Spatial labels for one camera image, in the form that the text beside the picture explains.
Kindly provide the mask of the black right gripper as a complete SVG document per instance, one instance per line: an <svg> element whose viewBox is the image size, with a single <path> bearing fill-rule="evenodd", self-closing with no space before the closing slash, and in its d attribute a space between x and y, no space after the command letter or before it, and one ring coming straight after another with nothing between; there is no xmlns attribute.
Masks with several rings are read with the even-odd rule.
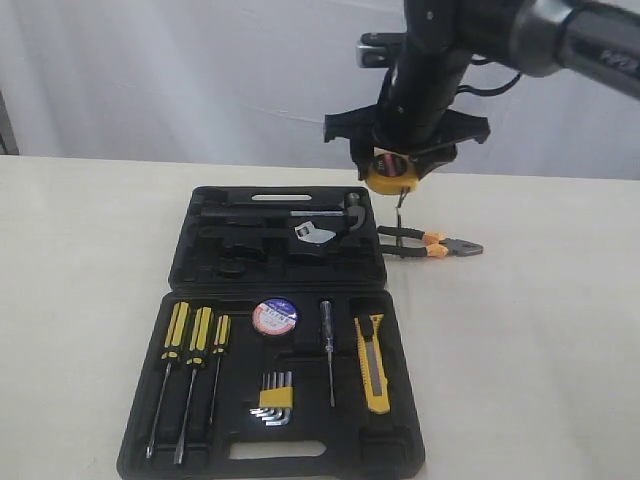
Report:
<svg viewBox="0 0 640 480"><path fill-rule="evenodd" d="M359 180L369 176L374 148L392 151L429 151L411 158L417 176L426 176L457 158L456 144L473 140L484 143L490 135L489 121L451 109L425 119L379 116L376 105L358 108L324 118L324 142L337 138L349 141L351 160Z"/></svg>

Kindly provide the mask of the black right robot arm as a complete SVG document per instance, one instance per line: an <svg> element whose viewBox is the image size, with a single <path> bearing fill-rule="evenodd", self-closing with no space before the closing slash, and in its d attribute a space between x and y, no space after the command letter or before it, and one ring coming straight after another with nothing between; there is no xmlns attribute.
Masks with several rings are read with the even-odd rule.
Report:
<svg viewBox="0 0 640 480"><path fill-rule="evenodd" d="M483 143L484 117L451 109L455 97L501 95L509 84L463 84L470 65L498 63L518 76L562 69L639 96L639 16L599 1L407 1L403 33L365 33L358 60L386 71L377 101L330 114L324 140L349 142L366 178L376 150L407 157L418 178L452 162L458 144Z"/></svg>

